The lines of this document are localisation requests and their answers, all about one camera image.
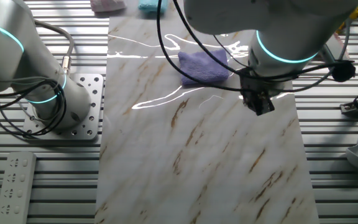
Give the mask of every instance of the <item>slotted aluminum table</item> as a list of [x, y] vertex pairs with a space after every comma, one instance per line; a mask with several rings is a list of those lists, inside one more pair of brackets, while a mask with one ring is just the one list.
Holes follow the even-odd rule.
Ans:
[[[96, 18], [90, 2], [85, 0], [26, 3], [36, 19], [60, 26], [73, 35], [76, 48], [72, 72], [105, 76], [108, 18]], [[61, 61], [68, 41], [47, 29], [37, 30]], [[320, 222], [325, 224], [358, 223], [358, 172], [344, 157], [345, 149], [358, 140], [358, 119], [347, 119], [339, 110], [341, 103], [358, 95], [358, 21], [352, 25], [348, 51], [356, 61], [355, 78], [345, 83], [325, 81], [295, 95]], [[296, 80], [293, 85], [298, 88], [314, 81]], [[17, 125], [23, 125], [25, 114], [19, 105], [6, 113]], [[38, 157], [27, 223], [94, 223], [102, 123], [100, 120], [99, 138], [95, 142], [58, 147], [30, 145], [0, 128], [0, 188], [8, 153], [32, 151]]]

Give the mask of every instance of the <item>marble surface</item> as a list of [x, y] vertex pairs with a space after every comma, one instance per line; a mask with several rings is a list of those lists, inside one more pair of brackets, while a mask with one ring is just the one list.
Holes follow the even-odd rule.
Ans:
[[[294, 96], [256, 116], [239, 93], [181, 86], [155, 19], [131, 2], [110, 18], [95, 223], [318, 223]], [[179, 51], [201, 51], [172, 4], [162, 30], [177, 64]], [[219, 39], [246, 62], [252, 34]]]

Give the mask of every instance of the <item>blue object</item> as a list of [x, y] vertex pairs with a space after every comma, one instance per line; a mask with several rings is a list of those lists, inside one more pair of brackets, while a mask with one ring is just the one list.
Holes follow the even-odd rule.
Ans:
[[[67, 81], [67, 78], [66, 78], [67, 75], [64, 74], [64, 76], [65, 76], [65, 82], [63, 83], [62, 89], [65, 88], [65, 86], [66, 86], [66, 81]], [[49, 99], [47, 99], [47, 100], [44, 100], [44, 101], [38, 101], [38, 102], [34, 102], [34, 101], [30, 101], [30, 100], [27, 100], [27, 101], [30, 102], [30, 103], [46, 103], [46, 102], [49, 102], [49, 101], [55, 99], [58, 94], [56, 94], [55, 96], [53, 96], [53, 97], [51, 97], [51, 98], [49, 98]]]
[[[158, 0], [139, 0], [138, 8], [144, 12], [157, 12]], [[161, 13], [164, 13], [168, 7], [168, 0], [162, 0]]]
[[273, 53], [271, 53], [269, 50], [267, 50], [267, 48], [263, 45], [262, 41], [260, 40], [259, 31], [256, 31], [256, 37], [258, 38], [258, 42], [259, 42], [260, 47], [266, 52], [266, 54], [268, 54], [269, 56], [271, 56], [272, 58], [274, 58], [275, 60], [278, 60], [280, 62], [284, 62], [284, 63], [303, 63], [303, 62], [307, 62], [307, 61], [311, 60], [312, 58], [314, 58], [318, 54], [318, 52], [317, 52], [315, 55], [311, 56], [310, 58], [306, 58], [306, 59], [303, 59], [303, 60], [287, 60], [287, 59], [284, 59], [284, 58], [280, 58], [279, 56], [276, 56]]
[[16, 41], [17, 44], [19, 44], [19, 47], [22, 49], [22, 52], [24, 52], [24, 47], [22, 43], [17, 39], [15, 36], [13, 36], [10, 32], [4, 30], [3, 28], [0, 28], [1, 33], [7, 35], [8, 37], [12, 38], [12, 40]]
[[[216, 50], [211, 52], [216, 58], [227, 65], [227, 57], [225, 50]], [[229, 71], [215, 62], [205, 52], [197, 52], [194, 54], [186, 54], [179, 52], [178, 54], [180, 69], [202, 82], [221, 82], [229, 78]], [[184, 76], [181, 78], [182, 85], [196, 84]]]

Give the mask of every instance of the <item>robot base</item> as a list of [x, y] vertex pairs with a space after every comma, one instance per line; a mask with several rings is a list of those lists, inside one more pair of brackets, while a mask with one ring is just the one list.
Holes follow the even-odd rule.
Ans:
[[[101, 99], [103, 92], [103, 76], [100, 74], [71, 74], [73, 81], [83, 85], [91, 97], [91, 108], [87, 117], [69, 129], [57, 129], [42, 136], [37, 136], [37, 139], [29, 139], [31, 141], [38, 140], [77, 140], [77, 141], [91, 141], [98, 136], [99, 116], [101, 111]], [[27, 112], [34, 115], [33, 106], [29, 104]], [[45, 125], [28, 116], [24, 120], [24, 130], [28, 132], [36, 132], [44, 128]]]

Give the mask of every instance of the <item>purple cloth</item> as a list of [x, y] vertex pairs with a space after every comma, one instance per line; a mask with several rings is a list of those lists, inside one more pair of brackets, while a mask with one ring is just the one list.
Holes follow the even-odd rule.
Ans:
[[[227, 65], [227, 57], [225, 50], [216, 50], [211, 52], [217, 59]], [[202, 82], [221, 82], [229, 78], [229, 71], [215, 62], [205, 52], [197, 52], [194, 54], [186, 54], [179, 52], [178, 54], [180, 68], [193, 78], [197, 78]], [[196, 84], [182, 75], [182, 85]]]

